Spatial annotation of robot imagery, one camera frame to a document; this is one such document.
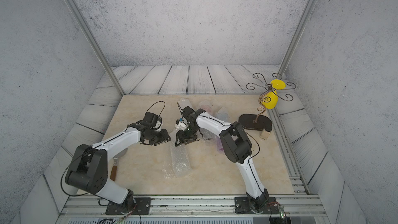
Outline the clear glass vase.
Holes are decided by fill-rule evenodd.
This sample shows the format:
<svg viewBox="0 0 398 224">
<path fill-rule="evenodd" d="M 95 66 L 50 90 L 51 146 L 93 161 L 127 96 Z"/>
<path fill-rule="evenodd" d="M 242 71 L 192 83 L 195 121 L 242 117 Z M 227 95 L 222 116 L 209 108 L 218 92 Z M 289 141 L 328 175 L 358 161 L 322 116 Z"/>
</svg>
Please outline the clear glass vase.
<svg viewBox="0 0 398 224">
<path fill-rule="evenodd" d="M 176 177 L 184 177 L 191 172 L 190 160 L 187 149 L 184 145 L 175 147 L 170 145 L 172 169 Z"/>
</svg>

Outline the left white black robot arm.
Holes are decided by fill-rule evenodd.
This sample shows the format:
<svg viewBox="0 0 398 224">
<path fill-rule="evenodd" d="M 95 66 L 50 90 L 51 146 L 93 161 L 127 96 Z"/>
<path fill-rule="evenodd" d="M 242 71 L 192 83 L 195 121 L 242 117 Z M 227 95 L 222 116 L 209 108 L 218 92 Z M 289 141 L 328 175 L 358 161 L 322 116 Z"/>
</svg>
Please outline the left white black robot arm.
<svg viewBox="0 0 398 224">
<path fill-rule="evenodd" d="M 130 212 L 134 203 L 134 193 L 116 184 L 108 177 L 108 163 L 130 146 L 149 142 L 157 146 L 171 141 L 165 129 L 160 131 L 142 124 L 132 123 L 111 138 L 76 148 L 72 161 L 67 168 L 65 183 L 92 195 L 108 200 L 124 212 Z"/>
</svg>

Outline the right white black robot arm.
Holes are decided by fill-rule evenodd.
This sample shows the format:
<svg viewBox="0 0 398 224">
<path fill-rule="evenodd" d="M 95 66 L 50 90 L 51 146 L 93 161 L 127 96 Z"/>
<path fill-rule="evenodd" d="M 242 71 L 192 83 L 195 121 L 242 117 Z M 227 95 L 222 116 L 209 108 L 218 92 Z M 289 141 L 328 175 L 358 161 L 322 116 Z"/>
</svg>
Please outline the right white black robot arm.
<svg viewBox="0 0 398 224">
<path fill-rule="evenodd" d="M 193 110 L 187 106 L 179 110 L 181 118 L 176 121 L 175 146 L 197 142 L 197 133 L 203 129 L 217 135 L 224 154 L 240 171 L 251 210 L 255 213 L 263 212 L 271 199 L 254 166 L 252 143 L 242 125 L 239 122 L 222 121 L 201 108 Z"/>
</svg>

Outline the clear bubble wrapped vase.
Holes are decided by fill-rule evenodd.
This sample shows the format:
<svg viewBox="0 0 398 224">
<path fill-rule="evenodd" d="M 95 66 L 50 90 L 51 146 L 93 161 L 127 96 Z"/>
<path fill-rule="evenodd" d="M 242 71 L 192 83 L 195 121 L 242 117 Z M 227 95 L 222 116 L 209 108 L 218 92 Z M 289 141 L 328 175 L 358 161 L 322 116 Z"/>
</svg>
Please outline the clear bubble wrapped vase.
<svg viewBox="0 0 398 224">
<path fill-rule="evenodd" d="M 179 111 L 181 112 L 181 118 L 183 119 L 184 122 L 187 122 L 186 117 L 184 116 L 184 113 L 183 113 L 183 109 L 185 109 L 188 106 L 193 110 L 193 106 L 192 106 L 191 102 L 187 98 L 181 98 L 177 102 L 177 106 L 179 108 Z"/>
</svg>

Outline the pink bubble wrapped vase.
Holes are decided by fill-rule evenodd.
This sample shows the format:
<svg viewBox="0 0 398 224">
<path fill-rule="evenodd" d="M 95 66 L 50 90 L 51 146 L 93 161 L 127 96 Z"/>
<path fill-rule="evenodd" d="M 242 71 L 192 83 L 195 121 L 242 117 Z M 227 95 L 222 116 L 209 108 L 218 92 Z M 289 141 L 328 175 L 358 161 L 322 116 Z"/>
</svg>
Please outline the pink bubble wrapped vase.
<svg viewBox="0 0 398 224">
<path fill-rule="evenodd" d="M 214 113 L 212 104 L 208 100 L 204 100 L 204 101 L 200 102 L 199 108 L 205 110 L 210 115 L 213 115 L 213 113 Z"/>
</svg>

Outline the small bottle black cap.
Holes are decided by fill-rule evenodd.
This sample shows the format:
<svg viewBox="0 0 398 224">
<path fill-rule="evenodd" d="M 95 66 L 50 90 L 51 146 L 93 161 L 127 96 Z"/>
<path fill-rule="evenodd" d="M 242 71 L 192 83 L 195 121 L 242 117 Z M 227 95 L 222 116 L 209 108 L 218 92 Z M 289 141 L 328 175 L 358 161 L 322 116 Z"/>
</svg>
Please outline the small bottle black cap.
<svg viewBox="0 0 398 224">
<path fill-rule="evenodd" d="M 267 140 L 269 138 L 272 130 L 273 130 L 272 126 L 266 125 L 260 134 L 260 138 L 263 140 Z"/>
</svg>

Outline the yellow plastic wine glass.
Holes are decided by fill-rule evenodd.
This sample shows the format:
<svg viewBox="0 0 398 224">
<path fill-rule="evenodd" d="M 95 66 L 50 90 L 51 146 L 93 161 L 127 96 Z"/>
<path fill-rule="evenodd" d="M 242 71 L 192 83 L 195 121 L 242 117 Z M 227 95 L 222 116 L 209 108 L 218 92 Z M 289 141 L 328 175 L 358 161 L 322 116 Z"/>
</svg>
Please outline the yellow plastic wine glass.
<svg viewBox="0 0 398 224">
<path fill-rule="evenodd" d="M 266 85 L 266 92 L 260 96 L 260 103 L 267 109 L 273 109 L 278 103 L 279 96 L 277 90 L 285 89 L 285 82 L 274 79 L 270 84 Z"/>
</svg>

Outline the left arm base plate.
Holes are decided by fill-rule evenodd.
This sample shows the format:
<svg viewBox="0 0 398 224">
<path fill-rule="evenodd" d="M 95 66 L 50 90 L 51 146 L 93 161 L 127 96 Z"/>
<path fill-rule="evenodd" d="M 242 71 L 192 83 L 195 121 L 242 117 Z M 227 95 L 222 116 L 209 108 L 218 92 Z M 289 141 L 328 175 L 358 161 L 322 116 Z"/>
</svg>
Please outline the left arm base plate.
<svg viewBox="0 0 398 224">
<path fill-rule="evenodd" d="M 132 215 L 149 215 L 151 200 L 149 197 L 134 197 L 121 204 L 109 202 L 105 215 L 127 215 L 130 212 Z"/>
</svg>

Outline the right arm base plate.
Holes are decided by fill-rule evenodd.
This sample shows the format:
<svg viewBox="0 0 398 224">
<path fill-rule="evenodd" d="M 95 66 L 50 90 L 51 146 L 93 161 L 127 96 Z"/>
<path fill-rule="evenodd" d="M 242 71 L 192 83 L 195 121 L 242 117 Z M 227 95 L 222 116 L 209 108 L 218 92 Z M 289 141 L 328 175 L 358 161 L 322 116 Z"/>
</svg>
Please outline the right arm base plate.
<svg viewBox="0 0 398 224">
<path fill-rule="evenodd" d="M 276 215 L 280 213 L 278 203 L 275 197 L 267 199 L 253 199 L 252 197 L 235 197 L 236 214 L 269 214 Z"/>
</svg>

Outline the aluminium rail frame front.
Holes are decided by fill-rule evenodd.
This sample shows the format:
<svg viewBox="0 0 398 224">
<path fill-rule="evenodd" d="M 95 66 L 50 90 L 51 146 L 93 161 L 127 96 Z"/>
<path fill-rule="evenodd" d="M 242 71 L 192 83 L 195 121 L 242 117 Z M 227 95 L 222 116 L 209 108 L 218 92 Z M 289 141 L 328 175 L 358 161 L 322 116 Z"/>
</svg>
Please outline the aluminium rail frame front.
<svg viewBox="0 0 398 224">
<path fill-rule="evenodd" d="M 259 213 L 244 195 L 137 195 L 133 210 L 122 212 L 93 195 L 67 200 L 58 224 L 328 224 L 318 195 L 309 195 L 298 177 L 293 195 L 273 195 Z"/>
</svg>

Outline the left aluminium corner post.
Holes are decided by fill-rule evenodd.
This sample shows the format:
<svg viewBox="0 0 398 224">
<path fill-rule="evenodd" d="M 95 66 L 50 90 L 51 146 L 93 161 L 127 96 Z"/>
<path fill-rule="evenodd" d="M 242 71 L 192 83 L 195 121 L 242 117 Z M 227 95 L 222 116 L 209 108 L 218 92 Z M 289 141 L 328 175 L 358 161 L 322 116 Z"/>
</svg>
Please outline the left aluminium corner post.
<svg viewBox="0 0 398 224">
<path fill-rule="evenodd" d="M 64 0 L 64 2 L 68 7 L 69 11 L 72 13 L 75 20 L 77 21 L 80 29 L 83 32 L 83 35 L 85 36 L 91 48 L 93 49 L 97 59 L 99 60 L 106 74 L 109 76 L 111 82 L 116 87 L 117 91 L 121 96 L 126 95 L 125 91 L 123 90 L 122 86 L 119 83 L 119 80 L 117 79 L 115 73 L 113 72 L 111 66 L 109 65 L 103 51 L 101 50 L 97 40 L 95 39 L 92 31 L 90 30 L 82 12 L 80 11 L 78 5 L 76 4 L 75 0 Z"/>
</svg>

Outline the aluminium corner post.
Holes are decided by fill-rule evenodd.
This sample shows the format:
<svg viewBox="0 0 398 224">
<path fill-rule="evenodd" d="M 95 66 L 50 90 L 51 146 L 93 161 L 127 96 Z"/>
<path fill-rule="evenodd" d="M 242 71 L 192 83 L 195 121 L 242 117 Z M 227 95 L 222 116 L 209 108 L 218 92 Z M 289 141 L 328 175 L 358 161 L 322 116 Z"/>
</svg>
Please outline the aluminium corner post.
<svg viewBox="0 0 398 224">
<path fill-rule="evenodd" d="M 288 49 L 285 53 L 285 56 L 279 66 L 279 71 L 276 74 L 277 79 L 281 79 L 283 77 L 283 74 L 285 73 L 289 62 L 291 61 L 294 51 L 300 41 L 300 38 L 305 30 L 306 24 L 308 20 L 310 19 L 310 16 L 314 10 L 315 4 L 317 0 L 307 0 L 307 3 L 304 7 L 304 10 L 301 14 L 300 20 L 297 24 L 297 27 L 294 31 L 294 34 L 292 36 L 291 42 L 288 46 Z"/>
<path fill-rule="evenodd" d="M 78 5 L 76 4 L 75 0 L 64 0 L 64 2 L 68 7 L 69 11 L 72 13 L 75 20 L 77 21 L 80 29 L 83 32 L 83 35 L 85 36 L 91 48 L 93 49 L 97 59 L 99 60 L 106 74 L 109 76 L 111 82 L 116 87 L 117 91 L 121 96 L 126 95 L 125 91 L 123 90 L 122 86 L 119 83 L 119 80 L 117 79 L 115 73 L 113 72 L 111 66 L 109 65 L 103 51 L 101 50 L 97 40 L 95 39 L 92 31 L 90 30 L 82 12 L 80 11 Z"/>
</svg>

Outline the right aluminium corner post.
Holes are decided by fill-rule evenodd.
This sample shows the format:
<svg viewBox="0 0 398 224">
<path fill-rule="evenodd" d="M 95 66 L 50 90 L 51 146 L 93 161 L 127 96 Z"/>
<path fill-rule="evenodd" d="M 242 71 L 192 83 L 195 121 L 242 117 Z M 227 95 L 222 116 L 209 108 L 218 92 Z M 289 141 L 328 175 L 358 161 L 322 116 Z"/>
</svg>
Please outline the right aluminium corner post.
<svg viewBox="0 0 398 224">
<path fill-rule="evenodd" d="M 279 71 L 276 74 L 277 79 L 281 79 L 283 77 L 283 74 L 285 73 L 289 62 L 291 61 L 294 51 L 300 41 L 300 38 L 305 30 L 306 24 L 308 20 L 310 19 L 310 16 L 314 10 L 315 4 L 317 0 L 307 0 L 307 3 L 304 7 L 304 10 L 301 14 L 300 20 L 297 24 L 297 27 L 294 31 L 294 34 L 292 36 L 291 42 L 288 46 L 288 49 L 285 53 L 285 56 L 279 66 Z"/>
</svg>

